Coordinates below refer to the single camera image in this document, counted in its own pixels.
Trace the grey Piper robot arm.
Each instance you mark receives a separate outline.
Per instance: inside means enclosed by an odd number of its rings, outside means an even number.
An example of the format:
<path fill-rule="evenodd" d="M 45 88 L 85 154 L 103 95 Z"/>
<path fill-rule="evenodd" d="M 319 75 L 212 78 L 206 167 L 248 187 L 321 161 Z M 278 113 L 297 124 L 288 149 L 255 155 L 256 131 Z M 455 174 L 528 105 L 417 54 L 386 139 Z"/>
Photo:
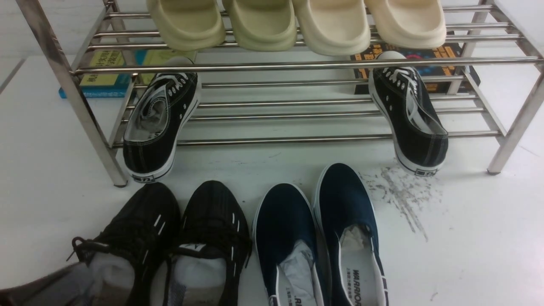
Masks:
<path fill-rule="evenodd" d="M 75 263 L 24 285 L 2 289 L 2 306 L 89 306 L 94 277 L 85 263 Z"/>

